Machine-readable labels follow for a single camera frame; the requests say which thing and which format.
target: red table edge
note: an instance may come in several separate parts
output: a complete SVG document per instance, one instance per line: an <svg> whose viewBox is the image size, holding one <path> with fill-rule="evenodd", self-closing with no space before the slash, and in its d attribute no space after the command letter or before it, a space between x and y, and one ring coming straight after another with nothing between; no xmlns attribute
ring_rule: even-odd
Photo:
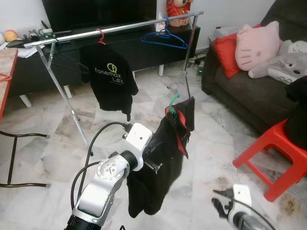
<svg viewBox="0 0 307 230"><path fill-rule="evenodd" d="M16 62L17 62L17 57L18 57L18 49L16 49L15 58L14 58L13 65L12 65L12 68L11 68L11 71L10 71L10 76L12 76L12 77L13 77L13 73L14 73L14 70L15 70L15 65L16 65ZM0 107L0 122L2 120L2 116L3 116L5 104L6 104L6 99L7 99L7 96L9 94L11 82L12 82L12 80L8 81L8 84L7 84L5 92L4 92L2 105Z"/></svg>

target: red plastic stool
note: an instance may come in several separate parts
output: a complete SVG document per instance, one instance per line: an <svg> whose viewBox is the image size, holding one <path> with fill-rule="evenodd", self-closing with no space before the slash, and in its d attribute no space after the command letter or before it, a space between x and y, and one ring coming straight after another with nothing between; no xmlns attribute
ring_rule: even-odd
<svg viewBox="0 0 307 230"><path fill-rule="evenodd" d="M275 201L290 186L299 182L307 174L307 151L294 145L284 134L283 127L286 120L273 126L266 131L258 140L256 140L245 152L243 152L233 165L239 168L246 164L254 173L264 181L270 188L264 194L268 201ZM261 172L249 160L261 150L276 148L280 153L292 161L293 165L283 174L275 183Z"/></svg>

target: plush toy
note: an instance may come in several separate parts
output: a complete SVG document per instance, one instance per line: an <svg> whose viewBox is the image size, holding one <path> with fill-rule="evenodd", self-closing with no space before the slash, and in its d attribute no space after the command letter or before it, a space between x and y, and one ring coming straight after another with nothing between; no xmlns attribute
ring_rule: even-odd
<svg viewBox="0 0 307 230"><path fill-rule="evenodd" d="M4 38L7 42L11 42L18 38L18 34L14 30L7 30L4 32Z"/></svg>
<svg viewBox="0 0 307 230"><path fill-rule="evenodd" d="M249 71L260 63L276 57L279 48L278 21L258 28L245 25L236 34L236 63L241 70Z"/></svg>
<svg viewBox="0 0 307 230"><path fill-rule="evenodd" d="M297 41L292 43L291 40L287 40L283 42L283 45L279 51L279 53L307 53L307 42L305 41Z"/></svg>
<svg viewBox="0 0 307 230"><path fill-rule="evenodd" d="M0 45L2 45L3 43L5 43L4 35L3 33L0 33Z"/></svg>
<svg viewBox="0 0 307 230"><path fill-rule="evenodd" d="M167 0L166 11L169 17L187 14L190 11L191 2L193 0ZM172 20L171 26L185 26L189 23L189 18L181 18Z"/></svg>
<svg viewBox="0 0 307 230"><path fill-rule="evenodd" d="M301 52L301 49L294 51L293 44L289 41L284 42L277 57L257 65L248 72L248 75L251 78L269 75L285 84L290 84L307 75L307 53Z"/></svg>

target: ball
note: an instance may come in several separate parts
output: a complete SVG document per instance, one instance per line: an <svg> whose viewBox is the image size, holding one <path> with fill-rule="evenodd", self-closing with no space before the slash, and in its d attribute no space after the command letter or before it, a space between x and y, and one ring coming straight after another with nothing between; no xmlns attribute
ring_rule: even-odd
<svg viewBox="0 0 307 230"><path fill-rule="evenodd" d="M7 42L11 42L16 40L18 38L18 35L14 30L7 30L4 32L4 38Z"/></svg>

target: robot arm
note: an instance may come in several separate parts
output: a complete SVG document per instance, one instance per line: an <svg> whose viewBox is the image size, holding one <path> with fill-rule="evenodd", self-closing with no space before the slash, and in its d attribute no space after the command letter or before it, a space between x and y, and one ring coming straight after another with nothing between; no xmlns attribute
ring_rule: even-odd
<svg viewBox="0 0 307 230"><path fill-rule="evenodd" d="M85 187L72 211L66 230L100 230L112 206L115 192L133 170L143 167L142 154L152 132L134 124L126 137L127 150L101 161L94 179Z"/></svg>
<svg viewBox="0 0 307 230"><path fill-rule="evenodd" d="M267 222L271 228L267 228L258 218L252 216L251 211L251 195L249 187L246 185L235 184L233 188L226 189L225 191L214 190L215 193L231 199L228 205L225 205L225 209L228 213L225 213L222 203L216 199L212 199L214 207L217 209L220 218L227 219L229 224L235 230L274 230L272 225Z"/></svg>

